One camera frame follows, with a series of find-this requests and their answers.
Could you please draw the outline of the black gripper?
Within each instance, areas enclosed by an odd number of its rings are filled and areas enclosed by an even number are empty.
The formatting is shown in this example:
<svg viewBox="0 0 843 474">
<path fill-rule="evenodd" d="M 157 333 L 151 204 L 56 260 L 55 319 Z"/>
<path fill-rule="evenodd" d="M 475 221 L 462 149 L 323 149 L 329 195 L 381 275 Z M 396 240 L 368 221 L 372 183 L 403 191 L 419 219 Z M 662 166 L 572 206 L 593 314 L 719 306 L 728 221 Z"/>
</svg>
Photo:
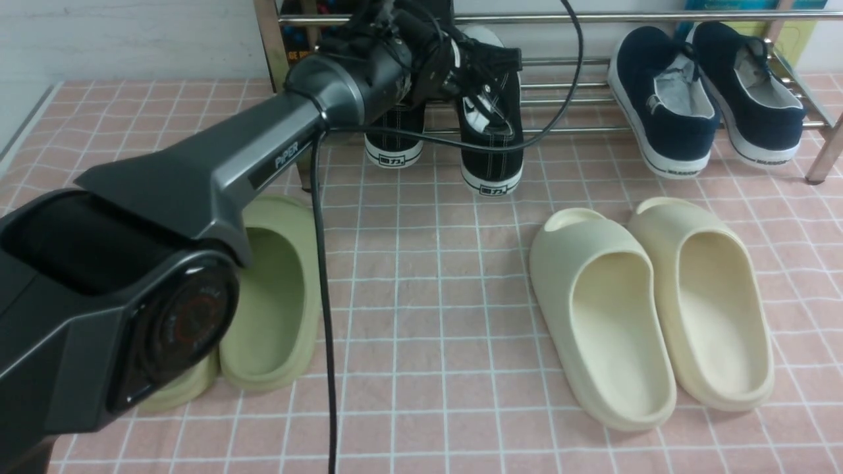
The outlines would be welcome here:
<svg viewBox="0 0 843 474">
<path fill-rule="evenodd" d="M 342 104 L 409 109 L 487 90 L 488 47 L 418 1 L 362 1 L 342 25 Z"/>
</svg>

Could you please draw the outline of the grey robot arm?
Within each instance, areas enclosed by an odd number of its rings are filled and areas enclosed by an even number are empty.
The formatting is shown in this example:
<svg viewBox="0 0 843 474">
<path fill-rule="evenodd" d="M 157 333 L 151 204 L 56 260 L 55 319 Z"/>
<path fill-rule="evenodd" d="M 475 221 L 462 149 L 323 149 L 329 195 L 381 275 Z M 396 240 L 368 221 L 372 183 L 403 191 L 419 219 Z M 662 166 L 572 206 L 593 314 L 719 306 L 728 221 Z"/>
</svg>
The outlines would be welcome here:
<svg viewBox="0 0 843 474">
<path fill-rule="evenodd" d="M 105 428 L 207 357 L 252 252 L 243 210 L 328 132 L 458 93 L 454 11 L 364 1 L 283 90 L 2 218 L 2 472 Z"/>
</svg>

